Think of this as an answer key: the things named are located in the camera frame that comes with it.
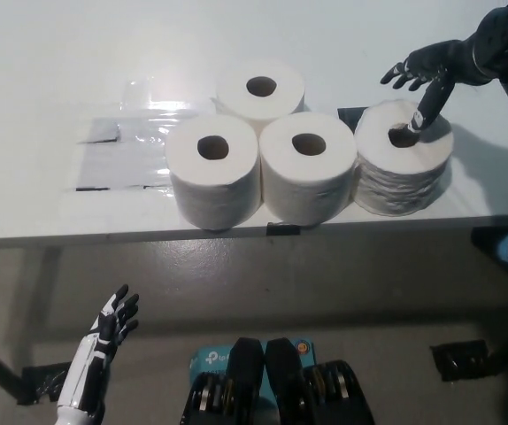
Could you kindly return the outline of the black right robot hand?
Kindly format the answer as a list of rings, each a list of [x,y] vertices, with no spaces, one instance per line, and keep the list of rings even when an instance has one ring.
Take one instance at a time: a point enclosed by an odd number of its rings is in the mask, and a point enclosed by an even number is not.
[[[434,123],[457,84],[481,86],[489,82],[490,78],[475,64],[472,37],[438,42],[411,52],[384,74],[381,83],[392,83],[394,89],[408,85],[410,91],[424,84],[428,87],[411,121],[390,129],[389,136],[400,143],[417,140]]]

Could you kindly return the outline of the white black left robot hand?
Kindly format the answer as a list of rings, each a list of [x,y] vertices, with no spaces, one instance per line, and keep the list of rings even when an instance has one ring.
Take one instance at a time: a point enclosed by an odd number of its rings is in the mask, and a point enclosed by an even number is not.
[[[139,295],[125,284],[112,294],[81,339],[62,387],[58,406],[96,414],[104,402],[110,367],[117,350],[139,322]]]

